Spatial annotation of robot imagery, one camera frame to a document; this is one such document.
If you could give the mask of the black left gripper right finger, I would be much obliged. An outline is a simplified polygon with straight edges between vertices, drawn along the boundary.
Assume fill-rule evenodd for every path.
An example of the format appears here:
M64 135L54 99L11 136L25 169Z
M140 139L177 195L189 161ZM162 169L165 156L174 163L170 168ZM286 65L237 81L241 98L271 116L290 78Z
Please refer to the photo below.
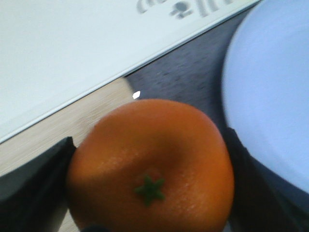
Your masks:
M232 128L224 131L235 176L235 197L229 219L234 232L307 232L309 196L284 180L266 178Z

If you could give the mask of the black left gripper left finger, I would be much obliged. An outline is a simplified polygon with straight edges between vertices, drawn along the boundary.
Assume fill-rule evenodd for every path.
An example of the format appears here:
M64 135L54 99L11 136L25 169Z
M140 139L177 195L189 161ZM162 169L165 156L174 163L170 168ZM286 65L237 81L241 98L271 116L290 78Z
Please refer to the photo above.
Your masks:
M67 137L0 178L2 232L57 232L67 211L65 179L76 150Z

